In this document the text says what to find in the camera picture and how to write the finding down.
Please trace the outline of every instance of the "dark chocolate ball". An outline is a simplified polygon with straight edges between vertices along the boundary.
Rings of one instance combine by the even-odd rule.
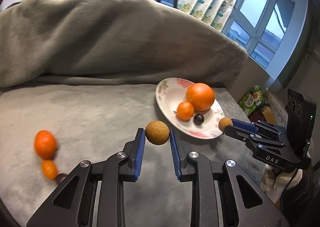
[[[61,184],[61,182],[67,177],[67,174],[65,173],[60,173],[56,176],[55,180],[57,182],[58,185]]]

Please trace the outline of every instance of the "cardboard box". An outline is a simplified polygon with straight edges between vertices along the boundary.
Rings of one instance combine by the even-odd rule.
[[[270,110],[270,108],[268,106],[262,107],[258,111],[258,113],[260,114],[260,116],[265,118],[264,121],[266,121],[267,123],[271,123],[271,124],[277,125],[277,121],[276,121],[272,111]]]

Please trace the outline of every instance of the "white cloth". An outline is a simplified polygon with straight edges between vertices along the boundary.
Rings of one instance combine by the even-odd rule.
[[[291,180],[294,173],[295,170],[292,173],[281,172],[279,175],[277,175],[275,169],[266,164],[266,168],[261,179],[260,188],[266,192],[266,195],[275,204],[279,200],[283,190]],[[301,179],[302,169],[299,169],[287,189],[296,186]]]

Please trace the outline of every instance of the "green package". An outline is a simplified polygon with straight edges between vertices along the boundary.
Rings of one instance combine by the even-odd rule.
[[[244,111],[246,116],[250,116],[264,103],[262,91],[259,85],[255,85],[251,88],[250,92],[247,93],[242,100],[239,102],[239,106]]]

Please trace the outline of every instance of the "metal screw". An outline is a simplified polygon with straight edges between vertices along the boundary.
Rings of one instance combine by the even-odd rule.
[[[126,155],[127,155],[127,154],[126,154],[125,152],[121,151],[121,152],[119,152],[119,153],[117,154],[117,157],[118,157],[118,158],[125,158]]]
[[[234,167],[236,165],[236,163],[233,160],[227,160],[226,164],[230,167]]]
[[[88,161],[88,160],[84,160],[84,161],[81,161],[80,162],[80,166],[81,167],[87,167],[87,166],[89,166],[90,165],[90,161]]]
[[[198,152],[195,152],[195,151],[191,151],[191,152],[189,153],[189,156],[190,156],[191,158],[197,158],[197,157],[199,157],[199,153],[198,153]]]

